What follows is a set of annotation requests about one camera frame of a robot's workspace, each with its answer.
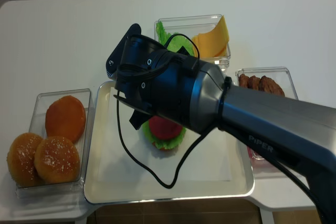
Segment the burger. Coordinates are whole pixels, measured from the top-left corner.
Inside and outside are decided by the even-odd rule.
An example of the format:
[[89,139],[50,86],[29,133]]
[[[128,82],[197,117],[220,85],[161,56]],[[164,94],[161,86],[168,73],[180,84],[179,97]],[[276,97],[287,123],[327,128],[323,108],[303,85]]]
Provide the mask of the burger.
[[178,147],[186,129],[177,123],[153,116],[142,125],[145,137],[159,150],[168,151]]

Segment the tomato slice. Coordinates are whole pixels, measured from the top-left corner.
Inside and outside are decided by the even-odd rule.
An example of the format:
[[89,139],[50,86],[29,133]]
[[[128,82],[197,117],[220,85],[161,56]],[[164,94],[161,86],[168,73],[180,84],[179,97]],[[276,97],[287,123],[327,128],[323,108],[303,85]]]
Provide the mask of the tomato slice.
[[157,138],[161,140],[169,140],[180,134],[182,126],[155,115],[149,119],[149,129]]

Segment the yellow cheese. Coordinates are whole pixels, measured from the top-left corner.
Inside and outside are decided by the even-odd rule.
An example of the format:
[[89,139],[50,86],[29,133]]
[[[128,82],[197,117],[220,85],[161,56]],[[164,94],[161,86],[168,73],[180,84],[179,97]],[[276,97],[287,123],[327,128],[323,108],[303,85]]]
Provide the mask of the yellow cheese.
[[[221,17],[212,31],[205,34],[199,34],[193,37],[192,40],[198,47],[201,58],[225,56],[226,46],[229,42],[229,33],[224,17]],[[196,49],[194,49],[194,55],[197,57]]]

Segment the green lettuce leaf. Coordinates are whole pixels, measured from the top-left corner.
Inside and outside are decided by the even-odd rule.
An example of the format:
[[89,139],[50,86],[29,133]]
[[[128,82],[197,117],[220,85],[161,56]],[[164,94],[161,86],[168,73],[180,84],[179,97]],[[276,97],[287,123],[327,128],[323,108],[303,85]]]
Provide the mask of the green lettuce leaf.
[[164,148],[166,150],[171,150],[177,146],[179,146],[184,138],[185,132],[186,132],[186,128],[183,127],[180,134],[177,137],[174,137],[172,139],[170,139],[169,141],[164,141],[161,140],[159,138],[157,138],[156,136],[154,136],[149,128],[149,122],[145,122],[142,125],[142,131],[145,135],[145,137],[152,143],[155,144],[155,147],[158,149]]
[[[159,42],[162,45],[164,45],[167,42],[167,40],[170,38],[170,36],[172,36],[170,33],[167,33],[164,30],[162,22],[158,22],[156,24],[156,33],[157,33],[157,36],[159,37]],[[182,46],[189,52],[191,56],[194,56],[193,44],[191,44],[191,42],[183,36],[174,37],[172,41],[170,42],[170,44],[168,45],[167,49],[172,52],[177,52]]]

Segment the white tray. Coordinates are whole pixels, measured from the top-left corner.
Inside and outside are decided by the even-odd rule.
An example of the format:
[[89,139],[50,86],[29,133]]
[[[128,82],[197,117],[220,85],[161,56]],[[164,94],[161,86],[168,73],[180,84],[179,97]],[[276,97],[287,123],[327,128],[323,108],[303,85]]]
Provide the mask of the white tray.
[[[127,155],[120,144],[115,118],[111,119],[115,117],[115,104],[113,98],[110,99],[114,84],[114,81],[106,82],[98,90],[84,185],[87,201],[92,204],[111,204],[157,199],[243,197],[251,194],[254,176],[246,146],[229,134],[215,131],[192,151],[181,168],[176,185],[172,189],[162,187]],[[141,129],[137,138],[134,138],[131,132],[135,130],[128,122],[130,112],[130,108],[120,104],[125,145],[160,178],[170,183],[176,169],[174,164],[181,159],[184,149],[196,140],[197,135],[187,131],[175,154],[160,152],[146,142],[141,143]],[[222,148],[211,149],[211,145],[220,145]]]

